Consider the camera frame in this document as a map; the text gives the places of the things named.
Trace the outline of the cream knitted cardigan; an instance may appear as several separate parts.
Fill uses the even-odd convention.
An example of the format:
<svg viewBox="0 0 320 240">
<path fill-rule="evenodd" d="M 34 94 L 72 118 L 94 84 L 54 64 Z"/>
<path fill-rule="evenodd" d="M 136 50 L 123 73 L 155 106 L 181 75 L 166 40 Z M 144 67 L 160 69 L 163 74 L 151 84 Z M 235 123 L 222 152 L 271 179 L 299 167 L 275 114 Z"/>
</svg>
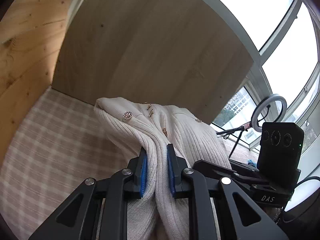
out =
<svg viewBox="0 0 320 240">
<path fill-rule="evenodd" d="M 198 160 L 230 168 L 215 130 L 185 108 L 134 103 L 125 98 L 100 98 L 94 107 L 108 140 L 126 159 L 147 153 L 144 196 L 128 204 L 128 239 L 188 239 L 188 201 L 169 189 L 167 145 L 188 166 Z"/>
</svg>

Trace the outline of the pink plaid bed sheet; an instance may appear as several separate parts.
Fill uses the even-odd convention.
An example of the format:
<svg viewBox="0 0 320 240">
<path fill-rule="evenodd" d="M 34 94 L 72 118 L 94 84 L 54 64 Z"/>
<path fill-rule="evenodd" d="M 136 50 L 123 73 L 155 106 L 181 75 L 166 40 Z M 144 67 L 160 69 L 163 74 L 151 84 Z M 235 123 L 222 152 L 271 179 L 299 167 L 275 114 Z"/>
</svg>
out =
<svg viewBox="0 0 320 240">
<path fill-rule="evenodd" d="M 108 140 L 93 106 L 48 89 L 5 155 L 1 215 L 18 239 L 28 239 L 84 179 L 108 178 L 131 157 Z"/>
</svg>

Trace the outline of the light wood wardrobe panel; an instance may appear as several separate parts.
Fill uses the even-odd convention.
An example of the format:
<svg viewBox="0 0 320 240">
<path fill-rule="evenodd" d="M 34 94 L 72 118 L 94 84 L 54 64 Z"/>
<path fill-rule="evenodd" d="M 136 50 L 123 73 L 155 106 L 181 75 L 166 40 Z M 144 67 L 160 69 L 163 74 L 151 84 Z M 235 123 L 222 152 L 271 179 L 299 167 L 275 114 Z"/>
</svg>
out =
<svg viewBox="0 0 320 240">
<path fill-rule="evenodd" d="M 98 98 L 187 108 L 212 122 L 260 55 L 220 0 L 84 0 L 52 86 Z"/>
</svg>

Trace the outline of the pine wood headboard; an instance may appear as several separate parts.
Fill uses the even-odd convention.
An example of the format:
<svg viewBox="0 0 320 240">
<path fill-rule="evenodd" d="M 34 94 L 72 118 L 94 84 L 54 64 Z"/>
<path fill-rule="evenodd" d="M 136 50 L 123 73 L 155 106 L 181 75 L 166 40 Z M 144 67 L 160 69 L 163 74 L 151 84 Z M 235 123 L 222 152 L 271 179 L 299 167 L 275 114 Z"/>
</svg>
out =
<svg viewBox="0 0 320 240">
<path fill-rule="evenodd" d="M 14 0 L 1 20 L 1 158 L 50 86 L 71 0 Z"/>
</svg>

